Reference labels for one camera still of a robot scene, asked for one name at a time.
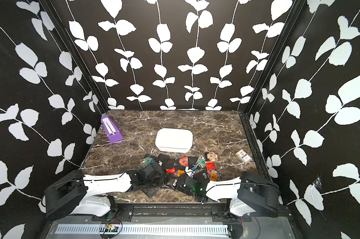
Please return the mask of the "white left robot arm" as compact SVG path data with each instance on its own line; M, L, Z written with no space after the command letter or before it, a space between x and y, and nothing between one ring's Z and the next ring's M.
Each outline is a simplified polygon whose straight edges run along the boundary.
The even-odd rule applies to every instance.
M166 170L155 161L116 175L93 176L73 170L45 189L46 219L55 221L73 214L102 217L112 209L107 194L160 187L166 177Z

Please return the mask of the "orange label tea bag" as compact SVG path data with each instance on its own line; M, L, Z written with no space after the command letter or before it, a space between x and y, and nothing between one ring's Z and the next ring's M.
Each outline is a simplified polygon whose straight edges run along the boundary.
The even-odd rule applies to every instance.
M208 176L210 181L217 181L220 178L221 174L213 169L210 169L208 171Z

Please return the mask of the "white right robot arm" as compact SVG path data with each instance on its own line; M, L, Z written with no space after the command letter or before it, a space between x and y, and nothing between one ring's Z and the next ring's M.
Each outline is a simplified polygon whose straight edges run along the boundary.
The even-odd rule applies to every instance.
M193 177L182 174L169 185L202 203L227 199L228 212L238 217L254 212L267 217L278 216L277 184L250 172L226 181L217 181L218 176L212 170L201 171Z

